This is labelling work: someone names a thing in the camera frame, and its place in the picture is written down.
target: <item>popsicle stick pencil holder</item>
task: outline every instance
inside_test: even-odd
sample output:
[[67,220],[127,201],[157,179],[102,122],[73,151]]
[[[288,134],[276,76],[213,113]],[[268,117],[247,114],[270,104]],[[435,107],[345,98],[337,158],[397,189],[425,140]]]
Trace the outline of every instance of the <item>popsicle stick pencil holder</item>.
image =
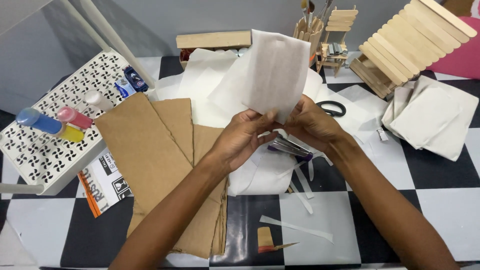
[[306,24],[303,18],[301,18],[295,25],[293,37],[310,42],[309,67],[317,62],[317,55],[315,53],[317,51],[318,42],[320,41],[320,36],[322,35],[323,29],[324,24],[317,17],[313,18],[312,25],[310,25],[310,27]]

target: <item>black scissors handle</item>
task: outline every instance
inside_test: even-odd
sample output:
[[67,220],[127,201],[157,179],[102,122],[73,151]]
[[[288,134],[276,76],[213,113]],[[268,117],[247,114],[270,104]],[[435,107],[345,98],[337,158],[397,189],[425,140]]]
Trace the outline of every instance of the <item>black scissors handle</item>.
[[[339,107],[341,111],[329,110],[329,109],[322,108],[322,105],[324,105],[324,104],[335,105],[335,106]],[[320,107],[322,110],[324,110],[330,116],[342,117],[342,116],[345,115],[345,113],[347,113],[347,108],[345,108],[345,106],[343,106],[342,103],[332,101],[332,100],[320,101],[320,102],[317,103],[317,106]]]

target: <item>table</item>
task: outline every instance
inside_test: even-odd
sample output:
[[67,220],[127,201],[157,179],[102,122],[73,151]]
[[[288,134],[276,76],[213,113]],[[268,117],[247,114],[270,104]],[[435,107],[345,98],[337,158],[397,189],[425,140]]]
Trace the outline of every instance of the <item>table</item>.
[[[182,71],[177,57],[162,58],[160,78]],[[355,84],[368,89],[348,69],[342,68],[337,78],[329,69],[322,68],[320,74],[335,92]],[[421,74],[480,96],[478,80],[430,71]],[[432,223],[457,261],[480,260],[480,109],[477,108],[457,162],[426,150],[414,150],[408,143],[387,134],[388,142],[381,142],[374,135],[362,146],[363,150]],[[315,194],[309,200],[313,215],[308,214],[294,194],[229,196],[225,255],[206,260],[170,254],[163,266],[298,269],[324,265],[329,269],[354,269],[398,264],[398,257],[380,236],[339,171],[328,166],[323,158],[314,159],[313,164],[314,180],[309,182]],[[301,169],[308,175],[306,164]],[[6,178],[4,175],[4,183],[12,182]],[[295,174],[292,181],[302,192]],[[21,178],[14,182],[24,183]],[[45,267],[107,267],[125,241],[133,205],[133,197],[127,197],[95,219],[76,178],[56,196],[3,195],[2,199],[0,224],[6,217],[27,251]],[[335,245],[300,231],[260,223],[261,215],[332,233]],[[256,231],[262,226],[271,228],[275,245],[300,243],[258,254]]]

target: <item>perforated white panel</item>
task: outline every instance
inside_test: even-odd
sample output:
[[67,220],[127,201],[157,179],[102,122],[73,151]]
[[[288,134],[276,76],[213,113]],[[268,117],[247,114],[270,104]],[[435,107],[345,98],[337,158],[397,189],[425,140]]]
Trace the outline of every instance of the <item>perforated white panel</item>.
[[[126,65],[114,50],[101,52],[32,108],[56,118],[58,109],[69,106],[94,119],[103,111],[89,106],[84,93],[96,89],[119,104],[123,98],[113,83]],[[106,147],[95,124],[82,131],[84,139],[74,143],[13,122],[0,133],[0,148],[28,184],[42,184],[43,195],[56,195]]]

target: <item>hand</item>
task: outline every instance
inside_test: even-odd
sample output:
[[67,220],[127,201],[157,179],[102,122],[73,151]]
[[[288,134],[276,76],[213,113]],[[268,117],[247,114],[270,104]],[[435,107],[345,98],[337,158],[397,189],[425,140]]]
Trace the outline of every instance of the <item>hand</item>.
[[315,149],[325,152],[329,143],[338,139],[345,131],[318,107],[313,100],[302,95],[285,122],[285,131]]
[[[209,154],[225,162],[227,173],[243,165],[262,144],[275,139],[277,132],[272,132],[277,110],[261,115],[253,110],[245,110],[233,116],[225,127]],[[271,133],[258,138],[258,135]]]

